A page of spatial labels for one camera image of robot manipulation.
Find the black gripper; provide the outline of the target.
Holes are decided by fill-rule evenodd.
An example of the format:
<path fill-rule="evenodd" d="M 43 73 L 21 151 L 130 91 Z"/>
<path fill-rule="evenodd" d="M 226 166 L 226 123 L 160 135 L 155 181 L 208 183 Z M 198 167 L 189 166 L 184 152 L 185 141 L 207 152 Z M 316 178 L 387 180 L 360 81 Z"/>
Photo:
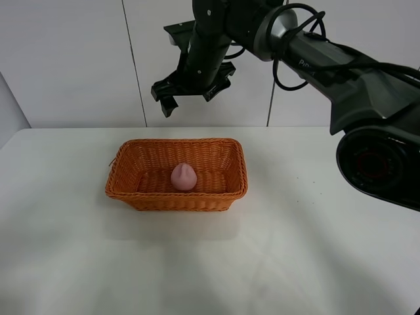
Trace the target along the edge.
<path fill-rule="evenodd" d="M 187 21 L 163 28 L 172 44 L 180 49 L 176 70 L 152 85 L 151 94 L 161 104 L 165 117 L 178 108 L 175 96 L 202 96 L 210 102 L 230 87 L 229 77 L 236 68 L 224 57 L 231 40 L 223 35 L 206 36 L 196 21 Z"/>

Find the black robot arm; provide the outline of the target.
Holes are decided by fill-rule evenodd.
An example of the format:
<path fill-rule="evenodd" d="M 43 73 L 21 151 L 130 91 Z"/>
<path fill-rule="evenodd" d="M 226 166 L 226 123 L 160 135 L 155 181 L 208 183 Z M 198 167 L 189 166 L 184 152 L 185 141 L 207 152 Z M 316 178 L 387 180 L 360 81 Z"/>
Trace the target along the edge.
<path fill-rule="evenodd" d="M 194 19 L 166 26 L 176 70 L 152 85 L 165 116 L 177 96 L 211 100 L 229 88 L 230 46 L 290 67 L 331 102 L 330 133 L 344 132 L 337 166 L 355 189 L 419 209 L 419 72 L 379 62 L 327 38 L 324 12 L 283 1 L 194 1 Z"/>

